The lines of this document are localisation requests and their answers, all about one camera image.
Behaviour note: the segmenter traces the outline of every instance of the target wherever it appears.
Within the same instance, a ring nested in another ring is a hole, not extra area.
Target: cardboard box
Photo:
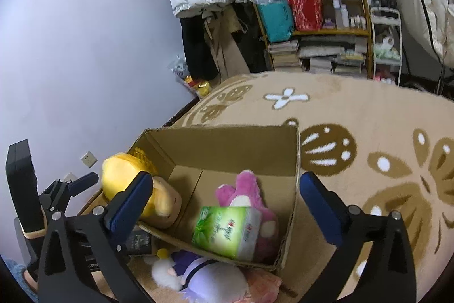
[[[158,230],[143,222],[139,226],[178,248],[219,261],[256,266],[267,270],[285,265],[293,225],[299,179],[299,133],[295,126],[219,126],[149,129],[134,143],[156,165],[182,197],[176,222]],[[201,207],[218,206],[215,190],[222,184],[235,185],[242,170],[252,170],[258,178],[265,205],[279,219],[281,247],[272,265],[233,261],[191,245],[192,233]],[[98,194],[85,209],[106,203]]]

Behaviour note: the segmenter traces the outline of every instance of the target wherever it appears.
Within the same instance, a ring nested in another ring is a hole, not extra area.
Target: blue sleeve
[[[35,303],[38,303],[38,295],[30,288],[27,282],[24,279],[24,271],[26,267],[24,265],[18,264],[17,262],[13,261],[12,259],[3,259],[5,261],[6,267],[11,272],[11,275],[16,279],[19,283],[20,287],[27,293],[31,300]]]

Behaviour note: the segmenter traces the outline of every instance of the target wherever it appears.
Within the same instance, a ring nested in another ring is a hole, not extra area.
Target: white flower pattern
[[[282,95],[265,94],[263,98],[269,101],[276,101],[273,105],[273,109],[276,110],[284,108],[291,101],[307,102],[309,100],[309,96],[307,94],[293,94],[294,92],[294,88],[288,87],[284,89]]]

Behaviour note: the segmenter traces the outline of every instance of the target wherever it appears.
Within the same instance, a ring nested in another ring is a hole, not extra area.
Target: electrical socket
[[[88,151],[87,153],[84,154],[84,156],[81,158],[81,161],[88,167],[92,168],[93,165],[98,161],[96,157],[93,155],[92,152]]]
[[[63,182],[64,183],[69,183],[70,181],[76,181],[77,180],[77,176],[74,175],[72,172],[70,172],[69,174],[67,174],[64,179],[63,179]]]

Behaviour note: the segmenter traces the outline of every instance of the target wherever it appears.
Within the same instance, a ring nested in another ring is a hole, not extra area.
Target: black pants
[[[181,18],[184,55],[193,80],[214,79],[219,71],[216,68],[210,48],[205,43],[205,30],[201,16]]]

